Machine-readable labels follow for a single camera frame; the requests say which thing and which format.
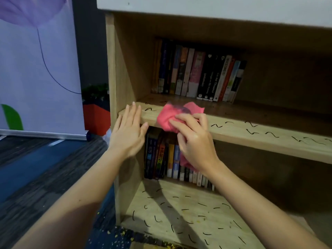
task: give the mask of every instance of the wooden shelf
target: wooden shelf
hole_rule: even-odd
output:
[[[150,94],[137,102],[142,107],[141,123],[147,121],[150,126],[158,127],[157,116],[168,101],[181,105],[194,101],[205,107],[209,131],[215,140],[332,164],[332,138],[322,135],[331,135],[331,127],[321,119],[182,96]]]
[[[224,197],[191,185],[144,179],[121,225],[195,248],[264,248]],[[313,232],[304,218],[292,217]]]
[[[97,0],[99,9],[109,11],[317,27],[332,27],[331,5],[332,0]]]

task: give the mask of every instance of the person's right hand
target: person's right hand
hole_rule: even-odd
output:
[[[203,175],[214,171],[220,165],[220,160],[215,152],[212,136],[208,130],[209,124],[204,113],[193,116],[181,113],[175,116],[187,125],[170,120],[170,123],[179,130],[179,147],[185,158]]]

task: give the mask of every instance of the finger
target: finger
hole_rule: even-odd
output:
[[[173,127],[175,127],[177,130],[179,130],[180,133],[183,134],[187,140],[189,139],[189,137],[191,135],[194,134],[194,131],[191,130],[190,127],[188,127],[186,124],[183,124],[178,121],[173,121],[173,120],[169,120],[169,123],[171,123],[173,125]]]
[[[184,153],[186,148],[186,139],[181,133],[178,133],[178,142],[179,142],[180,151]]]
[[[176,115],[175,118],[185,121],[188,127],[190,127],[195,132],[201,130],[201,126],[197,120],[195,120],[195,118],[188,113],[180,113]]]
[[[133,101],[131,109],[130,109],[130,111],[128,113],[128,117],[127,117],[127,121],[126,121],[126,126],[132,126],[132,121],[134,120],[135,113],[136,113],[136,104]]]
[[[209,129],[209,122],[207,120],[208,118],[206,117],[205,113],[194,113],[193,117],[200,121],[200,125],[204,130]]]
[[[143,138],[145,139],[145,134],[147,132],[147,129],[149,128],[149,124],[147,122],[145,122],[140,129],[140,134],[139,134],[139,138]]]
[[[120,124],[121,124],[121,120],[122,120],[122,115],[119,115],[117,121],[114,124],[113,132],[118,131]]]
[[[129,105],[126,105],[126,109],[122,116],[122,121],[121,121],[120,127],[124,127],[126,125],[128,113],[129,113]]]
[[[134,121],[132,123],[133,125],[139,126],[139,123],[141,122],[141,114],[142,114],[142,108],[141,105],[139,105],[134,116]]]

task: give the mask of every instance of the bookshelf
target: bookshelf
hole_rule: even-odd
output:
[[[254,14],[247,8],[247,12],[238,13],[241,17],[226,12],[207,15],[189,3],[185,13],[177,8],[171,12],[171,7],[159,5],[159,0],[145,1],[97,0],[98,8],[107,10],[112,123],[132,101],[142,106],[141,121],[155,127],[156,117],[168,101],[182,105],[194,101],[205,107],[219,158],[249,185],[293,213],[303,226],[332,245],[330,238],[321,237],[332,232],[329,219],[322,222],[321,217],[307,215],[324,212],[332,217],[332,29],[324,13],[330,0],[297,3],[297,12],[288,13],[293,19],[278,12],[281,0],[274,3],[273,12],[268,12],[270,7],[259,11],[264,11],[264,15]],[[205,7],[218,4],[212,1],[205,0]],[[295,0],[283,0],[289,2],[289,7],[292,1],[295,5]],[[305,5],[317,13],[315,19],[300,16]],[[234,104],[151,94],[155,37],[221,45],[247,60]],[[213,208],[206,210],[206,206],[195,204],[227,204],[222,196],[177,180],[145,180],[143,168],[144,148],[124,162],[114,182],[118,225],[195,248],[263,248],[231,206],[217,213]],[[171,207],[160,206],[162,200]],[[196,219],[201,216],[199,213],[207,217],[203,222]],[[226,223],[231,227],[216,227]],[[173,225],[176,231],[184,228],[188,232],[175,234]]]

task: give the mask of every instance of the black line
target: black line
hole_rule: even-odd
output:
[[[222,205],[227,205],[227,204],[222,204]],[[230,208],[230,206],[229,205],[227,205],[229,208]]]
[[[42,58],[43,58],[43,62],[44,62],[44,66],[46,67],[46,70],[48,72],[48,74],[52,77],[52,79],[59,85],[61,86],[62,88],[66,89],[67,91],[71,92],[71,93],[75,93],[75,94],[81,94],[81,93],[77,93],[77,92],[73,92],[73,91],[70,91],[69,89],[65,88],[63,85],[61,85],[59,82],[56,81],[56,79],[53,77],[53,75],[49,72],[48,68],[47,68],[47,65],[45,63],[45,59],[44,59],[44,53],[43,53],[43,48],[41,46],[41,42],[40,42],[40,35],[39,35],[39,29],[37,29],[37,34],[38,34],[38,40],[39,40],[39,46],[40,46],[40,51],[42,52]]]
[[[147,108],[147,109],[145,109],[144,111],[147,111],[147,110],[151,110],[151,111],[156,111],[156,110],[152,110],[152,108]]]
[[[271,133],[275,138],[279,138],[280,136],[275,136],[272,132],[266,132],[265,134],[267,133]]]
[[[188,236],[189,236],[190,241],[196,244],[196,242],[191,239],[190,234],[188,234]]]
[[[253,126],[252,125],[252,123],[250,122],[250,121],[245,121],[244,123],[247,123],[247,122],[249,122],[250,123],[250,125],[252,126],[252,127],[257,127],[258,125],[256,125],[256,126]]]
[[[145,225],[146,225],[147,227],[151,227],[151,226],[148,226],[148,225],[146,224],[145,220],[144,220],[144,223],[145,223]]]
[[[324,143],[320,143],[320,142],[317,142],[317,141],[315,141],[314,139],[311,139],[311,138],[309,138],[309,137],[303,137],[304,139],[310,139],[310,140],[313,140],[314,142],[316,142],[316,143],[318,143],[318,144],[323,144],[323,145],[325,145],[326,146],[326,144],[324,144]]]
[[[156,215],[154,215],[154,220],[156,220]],[[156,220],[157,221],[157,220]],[[158,223],[160,223],[161,221],[157,221]]]
[[[249,134],[259,134],[257,132],[250,133],[250,131],[248,129],[246,129],[246,130],[249,132]]]
[[[242,238],[239,237],[239,239],[241,239],[241,241],[246,245],[246,242],[244,242],[244,241],[242,240]]]
[[[292,136],[294,139],[296,139],[294,136]],[[298,142],[304,142],[304,141],[302,141],[302,140],[298,140],[298,139],[296,139]]]
[[[211,125],[211,127],[213,127],[213,126],[217,126],[218,128],[221,128],[222,126],[218,126],[217,124],[213,124],[213,125]]]
[[[233,220],[233,222],[238,226],[238,227],[240,227],[234,220]],[[242,230],[242,228],[240,227],[240,229]]]

